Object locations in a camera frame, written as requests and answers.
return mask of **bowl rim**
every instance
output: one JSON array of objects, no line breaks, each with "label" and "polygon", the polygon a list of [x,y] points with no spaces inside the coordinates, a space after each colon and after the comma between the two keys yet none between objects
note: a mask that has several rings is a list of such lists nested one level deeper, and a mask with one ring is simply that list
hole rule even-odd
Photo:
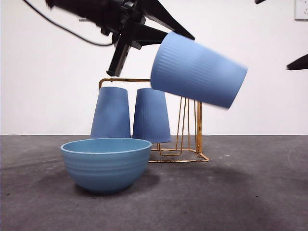
[{"label": "bowl rim", "polygon": [[[148,146],[144,147],[144,148],[139,148],[139,149],[133,149],[133,150],[126,150],[126,151],[120,151],[120,152],[78,152],[78,151],[71,151],[68,149],[65,149],[64,146],[67,144],[71,144],[71,143],[76,143],[76,142],[80,142],[80,141],[91,141],[91,140],[139,140],[139,141],[144,141],[145,143],[148,143]],[[89,155],[93,155],[93,154],[121,154],[121,153],[131,153],[131,152],[137,152],[137,151],[142,151],[148,148],[151,148],[152,143],[146,140],[142,140],[142,139],[135,139],[135,138],[121,138],[121,137],[117,137],[117,138],[94,138],[94,139],[83,139],[83,140],[78,140],[78,141],[71,141],[65,144],[62,144],[60,149],[63,152],[67,152],[67,153],[74,153],[74,154],[89,154]]]}]

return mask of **blue bowl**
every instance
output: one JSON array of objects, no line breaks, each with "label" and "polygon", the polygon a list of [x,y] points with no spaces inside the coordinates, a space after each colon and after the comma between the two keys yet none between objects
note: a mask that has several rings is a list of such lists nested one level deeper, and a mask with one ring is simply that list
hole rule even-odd
[{"label": "blue bowl", "polygon": [[116,193],[134,183],[147,167],[152,144],[131,138],[101,138],[61,146],[66,170],[93,193]]}]

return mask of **upside-down cup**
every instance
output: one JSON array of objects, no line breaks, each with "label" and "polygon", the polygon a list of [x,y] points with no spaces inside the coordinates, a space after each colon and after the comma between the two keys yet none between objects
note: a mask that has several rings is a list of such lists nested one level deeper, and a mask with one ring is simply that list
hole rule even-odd
[{"label": "upside-down cup", "polygon": [[91,138],[130,138],[128,93],[124,88],[100,88]]},{"label": "upside-down cup", "polygon": [[138,89],[133,138],[151,143],[171,141],[165,93],[152,88]]},{"label": "upside-down cup", "polygon": [[230,108],[247,69],[195,41],[170,32],[151,72],[153,89]]}]

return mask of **black mount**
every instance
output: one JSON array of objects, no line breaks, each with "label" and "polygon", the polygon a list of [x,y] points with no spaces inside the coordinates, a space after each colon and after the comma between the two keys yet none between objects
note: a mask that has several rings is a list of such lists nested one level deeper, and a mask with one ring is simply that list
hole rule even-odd
[{"label": "black mount", "polygon": [[194,40],[158,0],[46,0],[52,8],[60,7],[82,18],[89,19],[101,28],[101,33],[113,33],[115,53],[107,71],[120,76],[128,51],[142,46],[160,44],[166,32],[144,25],[146,17],[168,29]]}]

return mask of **black cable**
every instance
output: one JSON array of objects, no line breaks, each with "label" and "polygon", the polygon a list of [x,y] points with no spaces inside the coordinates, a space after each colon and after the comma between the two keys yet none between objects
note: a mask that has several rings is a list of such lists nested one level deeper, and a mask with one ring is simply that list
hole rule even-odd
[{"label": "black cable", "polygon": [[81,40],[84,40],[85,42],[88,42],[92,45],[96,45],[96,46],[101,46],[101,47],[107,47],[107,46],[111,46],[114,44],[114,42],[112,43],[108,43],[108,44],[101,44],[101,43],[96,43],[96,42],[93,42],[93,41],[90,41],[76,33],[74,33],[73,31],[70,31],[69,29],[65,28],[64,26],[61,26],[57,23],[55,23],[54,21],[52,21],[51,19],[49,19],[48,17],[46,17],[45,15],[43,15],[40,11],[38,11],[30,2],[28,2],[27,0],[23,0],[30,8],[32,8],[36,13],[38,13],[40,16],[42,16],[43,18],[45,18],[48,22],[54,24],[55,26],[61,28],[62,30],[65,30],[66,32],[72,34],[72,35],[75,35],[76,37],[80,38]]}]

